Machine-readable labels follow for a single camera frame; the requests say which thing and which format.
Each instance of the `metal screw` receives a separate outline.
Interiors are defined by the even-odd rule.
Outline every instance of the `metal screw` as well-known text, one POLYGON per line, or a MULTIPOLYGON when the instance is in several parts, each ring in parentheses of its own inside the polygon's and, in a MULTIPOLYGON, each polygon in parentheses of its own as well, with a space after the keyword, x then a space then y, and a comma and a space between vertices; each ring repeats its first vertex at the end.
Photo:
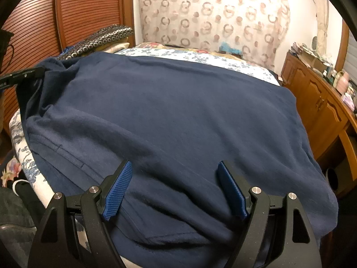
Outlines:
POLYGON ((262 190, 261 190, 259 187, 257 187, 257 186, 252 187, 252 191, 253 191, 253 193, 255 193, 255 194, 260 194, 260 193, 262 192, 262 190))
POLYGON ((62 193, 55 193, 53 196, 54 199, 60 199, 62 197, 62 193))
POLYGON ((297 198, 297 196, 296 196, 295 193, 289 193, 288 196, 289 196, 289 198, 291 198, 291 199, 296 199, 296 198, 297 198))
POLYGON ((92 186, 89 188, 90 193, 96 193, 96 192, 98 192, 98 190, 99 190, 99 187, 97 187, 97 186, 92 186))

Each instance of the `cabinet handle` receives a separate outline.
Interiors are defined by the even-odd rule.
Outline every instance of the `cabinet handle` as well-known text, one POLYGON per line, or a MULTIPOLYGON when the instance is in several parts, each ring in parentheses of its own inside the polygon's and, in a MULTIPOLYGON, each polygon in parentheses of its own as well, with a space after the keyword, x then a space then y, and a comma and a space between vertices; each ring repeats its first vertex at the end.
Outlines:
POLYGON ((325 102, 325 100, 323 99, 322 101, 321 101, 321 104, 320 104, 320 106, 318 106, 318 109, 317 109, 317 111, 320 111, 320 108, 321 108, 321 106, 324 104, 324 102, 325 102))
POLYGON ((316 107, 317 107, 317 105, 320 103, 320 101, 321 101, 321 96, 319 97, 319 99, 318 99, 317 102, 316 102, 316 107))

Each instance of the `pink bottle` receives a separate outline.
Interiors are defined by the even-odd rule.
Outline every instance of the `pink bottle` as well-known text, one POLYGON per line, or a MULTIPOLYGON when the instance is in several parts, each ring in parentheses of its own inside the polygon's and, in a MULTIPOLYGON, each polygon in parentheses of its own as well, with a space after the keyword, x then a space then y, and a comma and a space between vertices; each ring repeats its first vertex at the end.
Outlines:
POLYGON ((345 71, 343 77, 340 78, 336 86, 336 90, 343 95, 349 87, 349 74, 345 71))

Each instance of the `white wall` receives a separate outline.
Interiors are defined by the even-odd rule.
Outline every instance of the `white wall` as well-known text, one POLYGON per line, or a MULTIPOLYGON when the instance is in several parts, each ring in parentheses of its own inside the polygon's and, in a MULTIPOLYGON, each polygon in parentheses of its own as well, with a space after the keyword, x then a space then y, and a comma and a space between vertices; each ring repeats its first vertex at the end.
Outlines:
POLYGON ((290 5, 290 24, 284 40, 276 50, 274 71, 279 75, 284 65, 286 52, 294 42, 311 42, 317 34, 316 7, 313 0, 288 0, 290 5))
POLYGON ((140 26, 140 7, 139 0, 133 0, 134 7, 134 32, 136 45, 142 43, 142 31, 140 26))
POLYGON ((331 57, 330 61, 333 65, 336 64, 338 52, 340 50, 341 35, 342 17, 331 2, 329 2, 326 55, 327 57, 331 57))

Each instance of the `wooden floor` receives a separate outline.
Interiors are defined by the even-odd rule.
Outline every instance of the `wooden floor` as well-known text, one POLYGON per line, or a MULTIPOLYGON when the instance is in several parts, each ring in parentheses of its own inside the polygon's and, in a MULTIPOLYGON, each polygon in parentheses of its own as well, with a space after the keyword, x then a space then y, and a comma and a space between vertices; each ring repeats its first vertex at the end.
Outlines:
POLYGON ((0 133, 0 140, 0 163, 2 163, 7 153, 12 149, 12 144, 10 137, 5 133, 5 131, 0 133))

